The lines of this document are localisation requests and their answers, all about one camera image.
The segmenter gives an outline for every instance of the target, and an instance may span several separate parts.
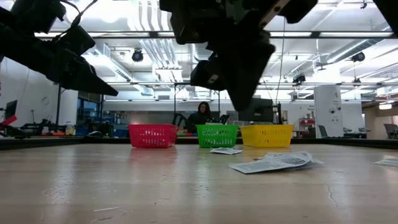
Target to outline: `white paper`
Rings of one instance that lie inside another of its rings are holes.
[[[290,154],[291,156],[294,156],[295,154],[301,154],[306,158],[310,158],[311,162],[313,163],[324,164],[324,162],[319,161],[318,159],[314,159],[309,152],[268,152],[267,155],[265,155],[264,157],[257,158],[257,160],[265,159],[266,157],[268,157],[268,159],[276,159],[278,158],[278,155],[281,154]]]
[[[229,167],[244,174],[252,174],[255,172],[302,167],[311,162],[311,160],[312,155],[308,152],[271,154],[271,156],[266,156],[265,158],[256,162],[231,164]]]
[[[221,147],[221,148],[212,149],[210,152],[233,155],[233,154],[241,153],[242,150],[236,150],[236,149],[233,149],[233,148]]]
[[[398,166],[398,159],[383,159],[379,162],[374,162],[373,164],[382,166]]]

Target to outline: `red object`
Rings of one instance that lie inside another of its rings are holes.
[[[313,119],[303,119],[303,120],[300,120],[300,124],[315,124],[315,120],[313,120]]]
[[[174,146],[177,130],[172,124],[129,124],[131,145],[141,148]]]
[[[17,116],[14,115],[14,116],[9,117],[7,120],[3,121],[2,124],[10,125],[11,123],[13,123],[16,120],[17,120]]]

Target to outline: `camera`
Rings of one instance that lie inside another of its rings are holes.
[[[142,50],[141,49],[134,49],[134,53],[132,54],[131,59],[134,62],[141,62],[144,59],[144,56],[142,55]]]

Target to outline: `woman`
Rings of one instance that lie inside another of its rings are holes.
[[[205,124],[211,119],[210,106],[207,102],[201,102],[198,106],[198,112],[191,114],[188,120],[193,124]]]

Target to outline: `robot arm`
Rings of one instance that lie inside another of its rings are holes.
[[[160,0],[177,43],[204,43],[213,51],[191,73],[191,85],[227,90],[235,110],[246,109],[275,47],[264,27],[276,16],[299,22],[317,0]],[[374,0],[394,32],[393,1]]]
[[[80,18],[62,37],[43,41],[34,36],[48,33],[65,13],[60,0],[16,0],[11,12],[0,7],[0,61],[5,56],[66,89],[116,96],[118,92],[81,56],[95,42],[78,26]]]

